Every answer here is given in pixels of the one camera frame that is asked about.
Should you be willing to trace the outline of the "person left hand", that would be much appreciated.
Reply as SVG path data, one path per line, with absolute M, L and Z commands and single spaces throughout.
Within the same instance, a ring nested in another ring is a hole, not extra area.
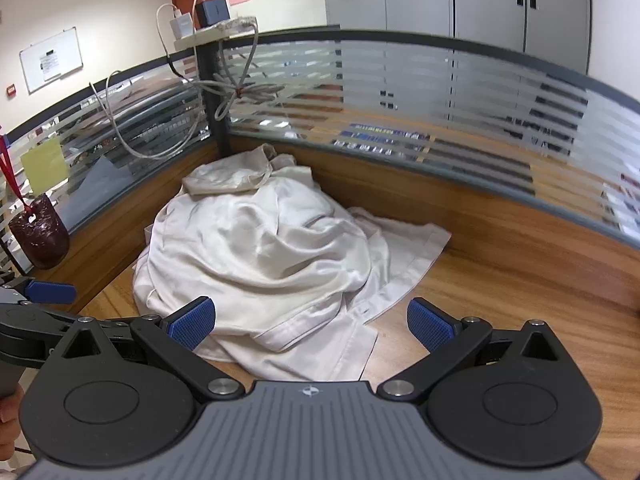
M 9 460 L 15 452 L 15 441 L 21 434 L 18 412 L 24 398 L 24 389 L 15 386 L 14 393 L 5 396 L 0 402 L 0 460 Z

